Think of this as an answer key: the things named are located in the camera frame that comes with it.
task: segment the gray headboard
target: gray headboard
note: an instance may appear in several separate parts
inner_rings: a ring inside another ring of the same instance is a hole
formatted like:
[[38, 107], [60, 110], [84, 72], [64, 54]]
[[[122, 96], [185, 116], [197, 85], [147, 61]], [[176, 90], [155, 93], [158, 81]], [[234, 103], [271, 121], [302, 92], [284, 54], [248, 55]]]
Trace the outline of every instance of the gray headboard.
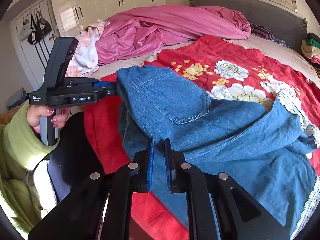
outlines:
[[190, 6], [221, 6], [240, 11], [249, 22], [266, 27], [300, 54], [301, 40], [308, 35], [306, 19], [259, 0], [190, 0]]

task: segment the pink blanket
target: pink blanket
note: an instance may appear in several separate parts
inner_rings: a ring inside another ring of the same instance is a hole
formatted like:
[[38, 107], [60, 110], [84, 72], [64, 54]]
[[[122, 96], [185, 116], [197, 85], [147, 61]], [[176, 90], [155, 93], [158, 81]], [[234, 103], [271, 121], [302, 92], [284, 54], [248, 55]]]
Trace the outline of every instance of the pink blanket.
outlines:
[[218, 6], [142, 7], [118, 13], [108, 21], [110, 25], [96, 42], [98, 65], [138, 57], [207, 34], [229, 40], [245, 40], [251, 34], [241, 12]]

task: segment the sleeve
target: sleeve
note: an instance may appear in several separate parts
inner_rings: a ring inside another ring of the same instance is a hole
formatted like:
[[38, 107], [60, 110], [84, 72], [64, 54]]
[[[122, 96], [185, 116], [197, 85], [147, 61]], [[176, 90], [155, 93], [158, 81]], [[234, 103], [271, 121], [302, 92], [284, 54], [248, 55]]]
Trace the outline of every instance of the sleeve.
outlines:
[[33, 170], [59, 143], [58, 140], [56, 145], [48, 147], [37, 138], [27, 121], [28, 108], [26, 102], [2, 133], [2, 151], [11, 172], [16, 169], [19, 172], [16, 164], [25, 170]]

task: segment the person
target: person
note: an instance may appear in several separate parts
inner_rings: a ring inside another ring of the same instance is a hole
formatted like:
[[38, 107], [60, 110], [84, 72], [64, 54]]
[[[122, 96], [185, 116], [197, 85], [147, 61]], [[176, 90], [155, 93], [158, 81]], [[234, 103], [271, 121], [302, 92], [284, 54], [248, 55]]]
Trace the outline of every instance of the person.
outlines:
[[[55, 115], [51, 120], [53, 127], [65, 127], [70, 110], [64, 108], [61, 114]], [[48, 154], [51, 156], [47, 171], [57, 202], [88, 174], [103, 172], [86, 141], [83, 113], [69, 119], [67, 123], [70, 125], [60, 131], [56, 145], [48, 147], [41, 142], [40, 117], [52, 114], [52, 108], [30, 106], [26, 102], [9, 124], [0, 125], [0, 210], [2, 208], [5, 216], [25, 239], [49, 211], [41, 205], [33, 181], [34, 170], [46, 156], [48, 158]], [[79, 158], [81, 150], [85, 151], [85, 158]]]

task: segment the metal screw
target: metal screw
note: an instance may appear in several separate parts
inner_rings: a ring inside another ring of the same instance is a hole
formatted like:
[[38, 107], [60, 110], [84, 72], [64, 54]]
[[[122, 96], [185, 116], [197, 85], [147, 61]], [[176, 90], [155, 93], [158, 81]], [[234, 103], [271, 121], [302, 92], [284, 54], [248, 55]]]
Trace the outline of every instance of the metal screw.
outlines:
[[188, 170], [191, 168], [191, 165], [189, 163], [183, 163], [181, 164], [181, 168], [183, 168], [184, 170]]
[[227, 180], [229, 178], [228, 174], [222, 172], [219, 174], [219, 178], [222, 180]]
[[128, 164], [129, 169], [135, 170], [136, 168], [139, 167], [137, 163], [129, 163]]
[[100, 174], [98, 172], [94, 172], [90, 175], [90, 179], [99, 179]]

